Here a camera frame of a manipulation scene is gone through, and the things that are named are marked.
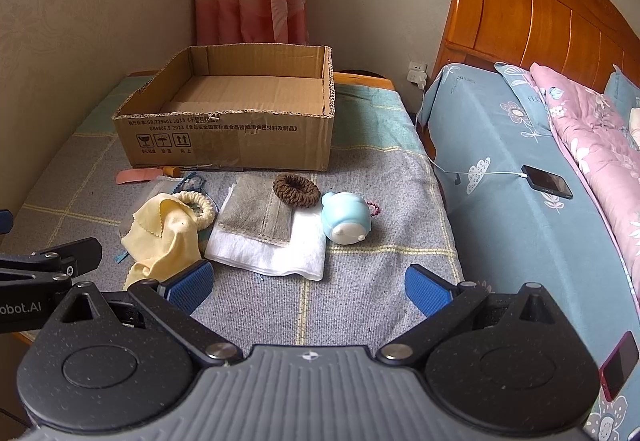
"phone charging cable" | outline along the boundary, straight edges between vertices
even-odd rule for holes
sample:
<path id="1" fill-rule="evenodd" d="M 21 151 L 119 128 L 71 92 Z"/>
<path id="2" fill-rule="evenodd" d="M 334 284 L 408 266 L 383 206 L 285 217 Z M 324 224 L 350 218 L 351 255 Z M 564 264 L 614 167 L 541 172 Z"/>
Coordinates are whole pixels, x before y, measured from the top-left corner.
<path id="1" fill-rule="evenodd" d="M 455 174 L 456 175 L 456 180 L 454 181 L 454 184 L 459 185 L 460 184 L 460 174 L 462 174 L 463 176 L 467 176 L 468 174 L 472 174 L 472 172 L 454 172 L 451 170 L 444 170 L 440 165 L 438 165 L 435 161 L 433 161 L 431 158 L 429 158 L 429 156 L 427 155 L 427 159 L 429 161 L 431 161 L 431 163 L 433 164 L 433 166 L 436 166 L 438 169 L 440 169 L 442 172 L 444 172 L 445 174 Z M 527 176 L 524 172 L 478 172 L 478 174 L 483 174 L 484 176 L 487 176 L 488 174 L 513 174 L 514 176 L 519 176 L 519 177 L 524 177 L 525 179 L 527 179 Z"/>

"blue ceramic figurine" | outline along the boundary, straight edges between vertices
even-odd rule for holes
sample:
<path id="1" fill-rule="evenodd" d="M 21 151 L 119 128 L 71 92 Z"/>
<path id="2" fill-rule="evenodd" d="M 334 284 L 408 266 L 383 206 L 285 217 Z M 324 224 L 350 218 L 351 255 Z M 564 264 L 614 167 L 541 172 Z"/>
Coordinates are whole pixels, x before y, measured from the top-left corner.
<path id="1" fill-rule="evenodd" d="M 320 218 L 322 231 L 334 243 L 358 243 L 371 231 L 369 205 L 351 192 L 324 194 Z"/>

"blue bedsheet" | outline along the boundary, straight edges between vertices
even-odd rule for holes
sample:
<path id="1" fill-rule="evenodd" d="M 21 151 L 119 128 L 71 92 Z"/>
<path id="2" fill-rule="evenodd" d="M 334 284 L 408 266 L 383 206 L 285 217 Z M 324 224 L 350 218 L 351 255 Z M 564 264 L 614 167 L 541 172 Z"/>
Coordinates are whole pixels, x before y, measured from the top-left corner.
<path id="1" fill-rule="evenodd" d="M 466 65 L 447 65 L 425 94 L 418 121 L 428 122 L 436 163 L 465 173 L 456 185 L 455 175 L 435 169 L 463 274 L 497 293 L 517 291 L 526 281 L 542 283 L 601 365 L 625 331 L 640 341 L 630 281 L 602 218 L 553 137 L 532 132 L 519 117 L 522 111 L 502 76 Z M 574 198 L 537 192 L 509 174 L 479 177 L 483 170 L 520 172 L 524 164 L 562 176 Z M 605 415 L 612 420 L 603 428 L 613 421 L 620 440 L 640 425 L 640 367 L 621 395 L 614 403 L 600 399 L 594 405 L 586 426 L 592 437 L 598 438 L 598 418 Z"/>

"cardboard box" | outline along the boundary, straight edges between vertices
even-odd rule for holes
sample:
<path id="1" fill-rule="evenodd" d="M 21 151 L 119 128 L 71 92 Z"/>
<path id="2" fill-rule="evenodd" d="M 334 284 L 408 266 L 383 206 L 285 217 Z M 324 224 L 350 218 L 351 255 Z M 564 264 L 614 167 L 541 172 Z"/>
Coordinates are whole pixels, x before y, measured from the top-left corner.
<path id="1" fill-rule="evenodd" d="M 113 115 L 132 166 L 326 170 L 331 49 L 192 46 Z"/>

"red phone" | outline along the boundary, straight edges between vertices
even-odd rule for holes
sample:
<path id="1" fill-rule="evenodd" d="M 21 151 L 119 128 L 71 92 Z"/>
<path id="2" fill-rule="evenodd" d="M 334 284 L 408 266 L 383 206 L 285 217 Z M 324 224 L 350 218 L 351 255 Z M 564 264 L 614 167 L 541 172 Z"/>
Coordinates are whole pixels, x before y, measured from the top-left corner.
<path id="1" fill-rule="evenodd" d="M 634 336 L 627 331 L 600 368 L 600 382 L 607 401 L 613 401 L 622 390 L 638 358 L 640 354 Z"/>

